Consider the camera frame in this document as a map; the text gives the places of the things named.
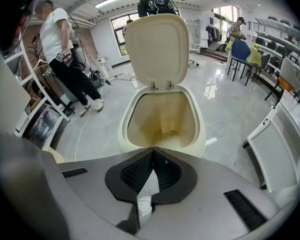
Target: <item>toilet bowl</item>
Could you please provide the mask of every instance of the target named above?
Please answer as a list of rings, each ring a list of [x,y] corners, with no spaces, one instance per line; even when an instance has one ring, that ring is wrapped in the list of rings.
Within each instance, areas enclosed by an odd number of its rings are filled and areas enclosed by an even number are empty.
[[[125,153],[160,147],[200,157],[206,128],[186,76],[189,37],[183,20],[173,14],[143,17],[130,23],[125,42],[138,80],[145,85],[132,98],[118,130]]]

